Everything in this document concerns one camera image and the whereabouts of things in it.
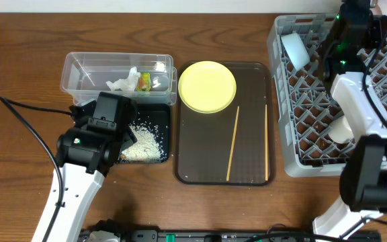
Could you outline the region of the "rice pile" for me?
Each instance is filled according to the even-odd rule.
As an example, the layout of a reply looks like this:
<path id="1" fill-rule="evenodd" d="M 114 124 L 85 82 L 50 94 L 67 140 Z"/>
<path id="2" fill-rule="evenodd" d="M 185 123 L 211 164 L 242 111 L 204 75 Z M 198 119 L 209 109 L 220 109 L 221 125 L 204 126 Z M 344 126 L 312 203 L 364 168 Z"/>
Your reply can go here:
<path id="1" fill-rule="evenodd" d="M 160 163 L 165 158 L 161 143 L 157 142 L 155 135 L 145 126 L 130 126 L 136 142 L 124 149 L 120 158 L 123 163 Z"/>

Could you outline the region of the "yellow plate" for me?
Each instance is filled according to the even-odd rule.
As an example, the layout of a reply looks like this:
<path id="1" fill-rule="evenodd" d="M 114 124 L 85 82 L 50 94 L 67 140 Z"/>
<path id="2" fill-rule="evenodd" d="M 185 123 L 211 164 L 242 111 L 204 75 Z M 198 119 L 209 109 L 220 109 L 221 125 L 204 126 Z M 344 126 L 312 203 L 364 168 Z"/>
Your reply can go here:
<path id="1" fill-rule="evenodd" d="M 212 114 L 230 105 L 237 92 L 237 83 L 228 67 L 205 60 L 191 64 L 182 72 L 178 92 L 191 110 Z"/>

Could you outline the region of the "white tissue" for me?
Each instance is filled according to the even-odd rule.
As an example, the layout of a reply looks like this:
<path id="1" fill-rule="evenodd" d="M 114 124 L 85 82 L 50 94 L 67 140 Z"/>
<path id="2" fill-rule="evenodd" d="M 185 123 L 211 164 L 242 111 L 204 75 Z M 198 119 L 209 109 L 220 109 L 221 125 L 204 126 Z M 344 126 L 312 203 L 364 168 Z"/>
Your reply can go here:
<path id="1" fill-rule="evenodd" d="M 137 67 L 132 67 L 127 78 L 118 79 L 114 82 L 106 81 L 105 84 L 110 88 L 111 91 L 134 91 L 140 78 L 141 73 L 137 71 Z"/>

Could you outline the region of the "yellow green wrapper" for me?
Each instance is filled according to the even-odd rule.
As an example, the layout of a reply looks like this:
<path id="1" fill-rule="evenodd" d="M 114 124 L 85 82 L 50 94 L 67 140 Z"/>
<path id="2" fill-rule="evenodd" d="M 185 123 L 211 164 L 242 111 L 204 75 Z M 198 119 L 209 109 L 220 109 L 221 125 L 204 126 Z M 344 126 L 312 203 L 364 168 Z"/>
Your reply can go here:
<path id="1" fill-rule="evenodd" d="M 141 73 L 138 78 L 136 91 L 150 91 L 151 90 L 151 78 L 150 73 Z"/>

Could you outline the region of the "white green cup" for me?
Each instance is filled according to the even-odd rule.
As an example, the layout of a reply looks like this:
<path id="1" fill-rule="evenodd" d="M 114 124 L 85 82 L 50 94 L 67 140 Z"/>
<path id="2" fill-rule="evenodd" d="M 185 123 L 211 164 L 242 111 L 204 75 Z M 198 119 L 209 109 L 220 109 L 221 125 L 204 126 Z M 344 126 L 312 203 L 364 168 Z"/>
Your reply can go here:
<path id="1" fill-rule="evenodd" d="M 329 124 L 329 138 L 335 143 L 345 144 L 354 137 L 349 123 L 345 116 L 341 116 Z"/>

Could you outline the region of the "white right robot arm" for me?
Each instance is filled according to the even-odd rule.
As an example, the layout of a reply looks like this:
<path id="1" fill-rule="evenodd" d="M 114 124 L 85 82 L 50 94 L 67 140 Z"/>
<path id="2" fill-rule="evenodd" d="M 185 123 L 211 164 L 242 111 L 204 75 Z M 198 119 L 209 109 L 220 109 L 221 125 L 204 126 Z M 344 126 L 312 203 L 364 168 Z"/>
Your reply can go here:
<path id="1" fill-rule="evenodd" d="M 314 219 L 321 240 L 346 239 L 387 214 L 387 111 L 370 76 L 372 63 L 358 56 L 373 50 L 373 61 L 387 38 L 387 1 L 345 0 L 318 47 L 318 77 L 339 104 L 356 141 L 339 179 L 339 197 Z"/>

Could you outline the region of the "white bowl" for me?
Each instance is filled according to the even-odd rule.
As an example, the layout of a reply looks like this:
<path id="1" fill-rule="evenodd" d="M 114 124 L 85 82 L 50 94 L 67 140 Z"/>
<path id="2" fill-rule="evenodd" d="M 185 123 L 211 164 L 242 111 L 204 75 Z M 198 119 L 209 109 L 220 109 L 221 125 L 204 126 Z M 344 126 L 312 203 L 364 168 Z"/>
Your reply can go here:
<path id="1" fill-rule="evenodd" d="M 374 16 L 387 16 L 387 0 L 371 0 L 370 9 Z"/>

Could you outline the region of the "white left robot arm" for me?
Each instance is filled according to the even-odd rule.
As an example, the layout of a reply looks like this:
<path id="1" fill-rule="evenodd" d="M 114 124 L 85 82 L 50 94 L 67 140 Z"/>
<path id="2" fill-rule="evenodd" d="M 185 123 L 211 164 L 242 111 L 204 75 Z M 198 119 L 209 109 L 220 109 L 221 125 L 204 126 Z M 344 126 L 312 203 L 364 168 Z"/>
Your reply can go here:
<path id="1" fill-rule="evenodd" d="M 75 124 L 58 138 L 56 169 L 33 241 L 76 241 L 110 168 L 136 142 L 129 127 L 138 113 L 133 99 L 101 92 L 70 111 Z"/>

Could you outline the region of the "light blue bowl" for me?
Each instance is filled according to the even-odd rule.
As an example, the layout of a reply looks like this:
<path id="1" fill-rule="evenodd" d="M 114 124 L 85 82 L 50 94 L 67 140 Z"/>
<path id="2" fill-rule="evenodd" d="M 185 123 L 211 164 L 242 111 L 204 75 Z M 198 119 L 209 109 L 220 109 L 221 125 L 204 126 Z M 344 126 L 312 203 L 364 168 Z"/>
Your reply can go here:
<path id="1" fill-rule="evenodd" d="M 310 62 L 305 45 L 297 33 L 288 34 L 281 37 L 282 44 L 288 54 L 294 68 L 299 71 Z"/>

